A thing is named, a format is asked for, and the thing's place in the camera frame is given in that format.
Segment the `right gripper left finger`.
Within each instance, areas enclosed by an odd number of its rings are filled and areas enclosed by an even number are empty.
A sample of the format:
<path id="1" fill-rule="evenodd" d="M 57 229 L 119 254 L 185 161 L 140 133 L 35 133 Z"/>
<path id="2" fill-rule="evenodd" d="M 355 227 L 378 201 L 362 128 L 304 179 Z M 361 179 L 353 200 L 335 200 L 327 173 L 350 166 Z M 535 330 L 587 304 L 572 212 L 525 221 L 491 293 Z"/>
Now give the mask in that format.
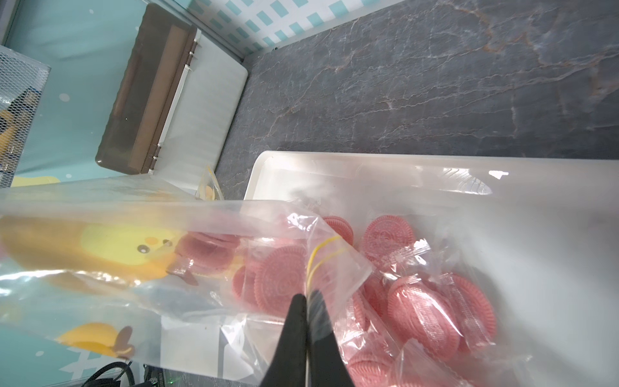
<path id="1" fill-rule="evenodd" d="M 304 387 L 307 362 L 307 301 L 293 296 L 271 365 L 260 387 Z"/>

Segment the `ziploc bag of cookies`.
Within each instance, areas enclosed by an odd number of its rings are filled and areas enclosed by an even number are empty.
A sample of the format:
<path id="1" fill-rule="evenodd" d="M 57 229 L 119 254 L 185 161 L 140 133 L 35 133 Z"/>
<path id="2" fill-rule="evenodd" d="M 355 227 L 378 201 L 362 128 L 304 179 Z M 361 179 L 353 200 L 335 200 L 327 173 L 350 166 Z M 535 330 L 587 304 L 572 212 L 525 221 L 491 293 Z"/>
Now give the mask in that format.
<path id="1" fill-rule="evenodd" d="M 323 339 L 371 271 L 286 202 L 149 175 L 1 192 L 2 324 L 125 361 L 257 384 L 291 309 Z"/>
<path id="2" fill-rule="evenodd" d="M 200 182 L 198 183 L 198 189 L 196 191 L 196 197 L 203 201 L 224 200 L 224 195 L 220 188 L 218 179 L 210 166 L 206 167 L 201 176 Z"/>

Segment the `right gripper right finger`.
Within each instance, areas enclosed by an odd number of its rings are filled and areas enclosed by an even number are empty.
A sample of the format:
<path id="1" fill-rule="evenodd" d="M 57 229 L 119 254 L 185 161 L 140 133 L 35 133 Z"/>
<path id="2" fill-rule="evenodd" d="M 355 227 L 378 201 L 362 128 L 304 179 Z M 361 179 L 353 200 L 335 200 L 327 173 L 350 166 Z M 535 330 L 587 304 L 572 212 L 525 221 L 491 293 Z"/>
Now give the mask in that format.
<path id="1" fill-rule="evenodd" d="M 319 290 L 313 290 L 309 296 L 308 323 L 309 377 L 307 385 L 353 387 L 354 383 L 339 353 L 327 304 Z"/>

